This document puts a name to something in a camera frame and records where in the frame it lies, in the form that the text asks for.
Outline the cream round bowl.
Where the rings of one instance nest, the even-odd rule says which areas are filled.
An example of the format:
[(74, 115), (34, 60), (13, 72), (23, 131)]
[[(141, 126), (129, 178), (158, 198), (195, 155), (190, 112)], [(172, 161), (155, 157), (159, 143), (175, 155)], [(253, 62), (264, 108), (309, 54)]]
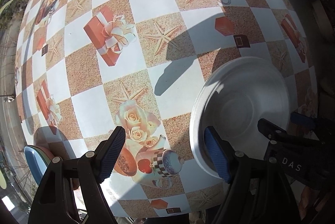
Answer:
[(262, 159), (268, 139), (257, 129), (261, 118), (282, 129), (288, 127), (290, 97), (278, 69), (258, 57), (237, 58), (216, 69), (198, 94), (190, 116), (190, 147), (200, 168), (218, 177), (204, 143), (208, 126), (235, 150)]

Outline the patterned checkered tablecloth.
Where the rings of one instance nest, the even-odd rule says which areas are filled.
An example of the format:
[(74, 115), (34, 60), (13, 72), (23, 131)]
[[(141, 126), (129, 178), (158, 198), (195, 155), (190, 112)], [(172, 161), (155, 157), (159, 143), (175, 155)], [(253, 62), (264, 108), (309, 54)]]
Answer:
[(118, 217), (192, 213), (228, 185), (197, 164), (190, 116), (210, 75), (241, 57), (270, 61), (290, 113), (317, 115), (307, 36), (289, 0), (29, 0), (15, 89), (27, 146), (77, 158), (125, 129), (102, 184)]

